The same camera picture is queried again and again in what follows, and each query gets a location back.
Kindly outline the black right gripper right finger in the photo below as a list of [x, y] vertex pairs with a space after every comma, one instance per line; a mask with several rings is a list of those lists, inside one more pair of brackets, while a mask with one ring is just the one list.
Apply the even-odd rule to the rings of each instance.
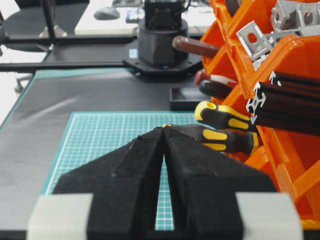
[[174, 227], [196, 240], [241, 240], [236, 192], [275, 192], [265, 173], [166, 126], [165, 163]]

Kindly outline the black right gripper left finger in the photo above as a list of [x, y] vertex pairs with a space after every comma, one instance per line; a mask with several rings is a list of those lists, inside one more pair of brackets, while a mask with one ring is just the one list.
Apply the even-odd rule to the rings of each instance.
[[136, 240], [154, 230], [163, 130], [154, 128], [59, 178], [54, 194], [93, 194], [89, 240]]

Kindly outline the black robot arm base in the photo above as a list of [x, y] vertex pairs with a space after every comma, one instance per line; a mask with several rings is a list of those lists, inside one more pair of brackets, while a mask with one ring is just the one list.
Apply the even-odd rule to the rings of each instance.
[[146, 0], [137, 40], [126, 45], [123, 63], [147, 75], [178, 75], [201, 66], [199, 55], [173, 48], [175, 37], [188, 36], [184, 0]]

